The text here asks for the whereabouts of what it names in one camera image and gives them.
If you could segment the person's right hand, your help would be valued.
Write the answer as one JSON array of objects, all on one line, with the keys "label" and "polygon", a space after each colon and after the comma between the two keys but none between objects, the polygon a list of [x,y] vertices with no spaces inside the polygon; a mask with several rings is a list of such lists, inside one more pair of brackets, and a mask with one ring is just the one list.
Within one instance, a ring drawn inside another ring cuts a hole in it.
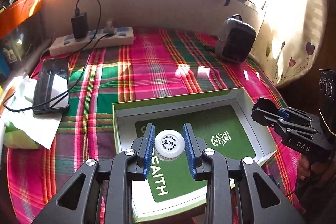
[{"label": "person's right hand", "polygon": [[297,167],[297,178],[301,181],[309,178],[311,173],[319,173],[318,163],[310,165],[308,158],[304,155],[299,157],[298,167]]}]

